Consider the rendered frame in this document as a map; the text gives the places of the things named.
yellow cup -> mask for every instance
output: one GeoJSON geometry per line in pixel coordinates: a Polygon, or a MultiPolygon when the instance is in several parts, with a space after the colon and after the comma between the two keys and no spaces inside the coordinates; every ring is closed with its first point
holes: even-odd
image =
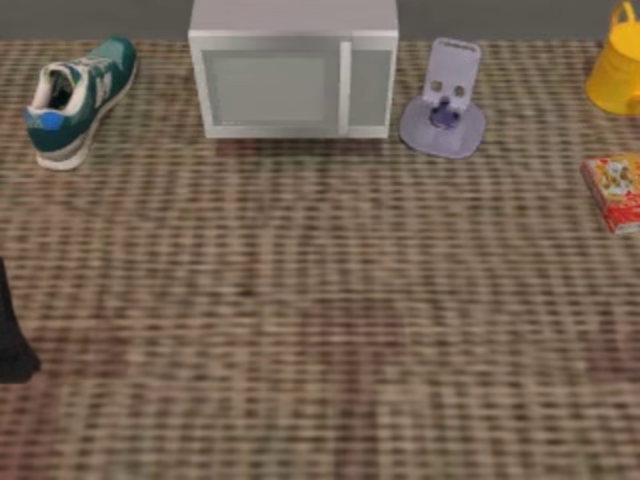
{"type": "Polygon", "coordinates": [[[587,80],[587,95],[602,110],[640,115],[640,23],[630,1],[611,15],[609,38],[587,80]],[[621,21],[622,14],[626,21],[621,21]]]}

black base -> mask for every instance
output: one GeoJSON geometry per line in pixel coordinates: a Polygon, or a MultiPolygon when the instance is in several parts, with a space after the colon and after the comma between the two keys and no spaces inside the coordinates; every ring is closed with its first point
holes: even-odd
{"type": "Polygon", "coordinates": [[[0,384],[27,383],[40,370],[40,360],[18,325],[9,281],[0,258],[0,384]]]}

teal sneaker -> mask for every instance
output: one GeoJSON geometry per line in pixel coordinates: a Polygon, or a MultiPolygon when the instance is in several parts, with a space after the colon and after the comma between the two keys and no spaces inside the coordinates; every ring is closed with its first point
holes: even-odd
{"type": "Polygon", "coordinates": [[[41,70],[24,113],[39,165],[72,170],[86,159],[101,118],[127,93],[137,64],[133,44],[112,37],[82,58],[41,70]]]}

purple object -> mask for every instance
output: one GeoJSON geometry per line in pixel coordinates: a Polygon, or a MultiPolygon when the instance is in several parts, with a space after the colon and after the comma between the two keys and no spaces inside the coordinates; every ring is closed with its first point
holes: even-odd
{"type": "Polygon", "coordinates": [[[475,152],[487,123],[471,103],[480,57],[472,43],[434,42],[422,95],[411,100],[400,121],[400,137],[409,147],[456,159],[475,152]]]}

brown plaid surface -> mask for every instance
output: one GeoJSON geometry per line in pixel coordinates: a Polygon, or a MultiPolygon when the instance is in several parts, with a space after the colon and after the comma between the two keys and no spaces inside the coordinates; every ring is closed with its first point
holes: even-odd
{"type": "Polygon", "coordinates": [[[387,141],[207,141],[188,47],[72,173],[21,118],[93,42],[0,42],[0,255],[43,371],[0,387],[1,480],[637,480],[640,236],[579,176],[640,150],[591,43],[483,43],[468,160],[387,141]]]}

